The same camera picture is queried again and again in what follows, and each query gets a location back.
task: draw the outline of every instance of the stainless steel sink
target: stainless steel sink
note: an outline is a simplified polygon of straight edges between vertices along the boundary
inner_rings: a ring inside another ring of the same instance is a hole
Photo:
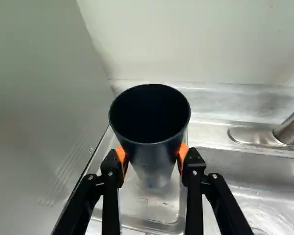
[[[294,151],[237,144],[227,136],[227,130],[234,126],[264,125],[197,119],[189,124],[189,146],[198,148],[207,163],[206,173],[223,175],[256,235],[294,235]],[[103,157],[118,144],[108,129],[87,172],[99,173]],[[129,167],[119,199],[123,233],[183,233],[186,190],[177,168],[167,187],[151,191]],[[101,209],[99,201],[87,234],[100,234]],[[220,234],[204,197],[203,212],[205,234]]]

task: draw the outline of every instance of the black cup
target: black cup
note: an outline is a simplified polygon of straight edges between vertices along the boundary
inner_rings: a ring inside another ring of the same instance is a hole
[[[190,116],[185,96],[160,84],[132,87],[111,104],[110,125],[148,187],[160,188],[170,181]]]

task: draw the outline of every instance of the white wall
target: white wall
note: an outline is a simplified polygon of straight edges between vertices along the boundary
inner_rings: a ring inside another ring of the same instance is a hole
[[[80,0],[113,79],[294,86],[294,0]]]

